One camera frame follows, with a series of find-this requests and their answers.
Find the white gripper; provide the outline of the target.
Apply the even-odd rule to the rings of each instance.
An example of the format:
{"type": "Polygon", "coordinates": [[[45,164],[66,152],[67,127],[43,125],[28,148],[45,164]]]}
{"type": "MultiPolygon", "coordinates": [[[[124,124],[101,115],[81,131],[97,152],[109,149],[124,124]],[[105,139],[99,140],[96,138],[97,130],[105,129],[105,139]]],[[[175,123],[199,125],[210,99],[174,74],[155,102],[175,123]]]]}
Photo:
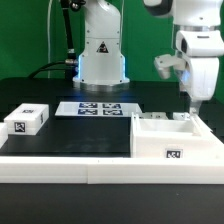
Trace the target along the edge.
{"type": "Polygon", "coordinates": [[[178,71],[178,76],[192,99],[189,113],[198,115],[201,101],[210,100],[215,92],[219,57],[224,55],[224,41],[219,30],[180,30],[176,34],[175,45],[185,61],[184,67],[178,71]]]}

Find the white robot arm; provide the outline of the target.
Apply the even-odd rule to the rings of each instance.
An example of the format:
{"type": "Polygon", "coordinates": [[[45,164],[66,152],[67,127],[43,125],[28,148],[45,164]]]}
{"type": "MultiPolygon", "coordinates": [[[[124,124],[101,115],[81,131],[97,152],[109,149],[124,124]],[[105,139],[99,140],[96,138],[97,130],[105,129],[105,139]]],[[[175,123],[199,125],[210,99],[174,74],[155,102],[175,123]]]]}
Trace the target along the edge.
{"type": "MultiPolygon", "coordinates": [[[[121,53],[121,14],[106,0],[59,0],[65,21],[68,56],[73,64],[73,85],[92,91],[126,86],[125,57],[121,53]],[[75,53],[69,12],[85,10],[85,48],[75,53]]],[[[174,55],[157,56],[154,65],[161,78],[174,72],[182,91],[190,97],[189,112],[213,97],[224,55],[220,11],[224,0],[142,0],[157,18],[173,19],[174,55]]]]}

